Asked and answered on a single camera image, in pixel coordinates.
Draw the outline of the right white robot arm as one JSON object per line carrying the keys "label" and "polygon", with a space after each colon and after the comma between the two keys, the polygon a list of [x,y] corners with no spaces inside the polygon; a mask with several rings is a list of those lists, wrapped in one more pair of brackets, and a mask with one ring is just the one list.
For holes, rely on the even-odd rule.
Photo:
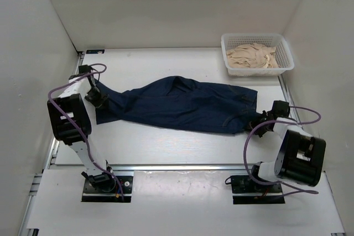
{"label": "right white robot arm", "polygon": [[[244,144],[243,162],[249,176],[249,187],[257,192],[267,186],[289,180],[315,187],[321,177],[326,141],[303,130],[302,123],[289,118],[292,106],[288,102],[274,101],[270,111],[264,111],[246,125],[249,135]],[[262,137],[276,133],[281,142],[277,157],[272,162],[258,162],[250,169],[247,147],[252,135]]]}

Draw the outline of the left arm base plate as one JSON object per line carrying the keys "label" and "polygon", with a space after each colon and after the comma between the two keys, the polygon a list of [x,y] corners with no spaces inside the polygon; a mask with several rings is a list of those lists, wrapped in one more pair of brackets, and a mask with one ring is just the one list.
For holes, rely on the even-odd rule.
{"label": "left arm base plate", "polygon": [[117,181],[107,174],[89,176],[82,172],[85,178],[82,189],[82,202],[97,203],[130,203],[133,190],[133,176],[116,176]]}

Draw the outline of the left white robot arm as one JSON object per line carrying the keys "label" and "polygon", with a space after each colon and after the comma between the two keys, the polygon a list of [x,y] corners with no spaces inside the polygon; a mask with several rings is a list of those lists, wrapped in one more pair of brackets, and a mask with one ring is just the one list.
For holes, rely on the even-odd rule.
{"label": "left white robot arm", "polygon": [[91,118],[108,104],[108,95],[98,89],[95,75],[106,70],[102,63],[79,66],[79,72],[71,75],[67,84],[48,93],[47,108],[55,139],[79,157],[85,167],[82,176],[92,187],[111,192],[117,186],[113,170],[90,140]]}

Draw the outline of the dark blue denim trousers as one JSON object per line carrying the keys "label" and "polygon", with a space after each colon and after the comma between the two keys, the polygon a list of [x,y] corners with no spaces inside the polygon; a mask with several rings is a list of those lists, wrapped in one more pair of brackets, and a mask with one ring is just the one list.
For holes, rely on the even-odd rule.
{"label": "dark blue denim trousers", "polygon": [[108,106],[96,123],[117,120],[193,132],[238,134],[259,117],[257,91],[221,83],[169,76],[144,87],[117,92],[97,83]]}

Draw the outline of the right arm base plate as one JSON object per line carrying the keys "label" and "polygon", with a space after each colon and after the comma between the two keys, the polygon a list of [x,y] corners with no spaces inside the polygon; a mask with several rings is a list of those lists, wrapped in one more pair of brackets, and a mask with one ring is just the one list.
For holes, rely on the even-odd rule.
{"label": "right arm base plate", "polygon": [[248,175],[231,175],[225,185],[231,186],[234,205],[285,204],[281,185],[263,186]]}

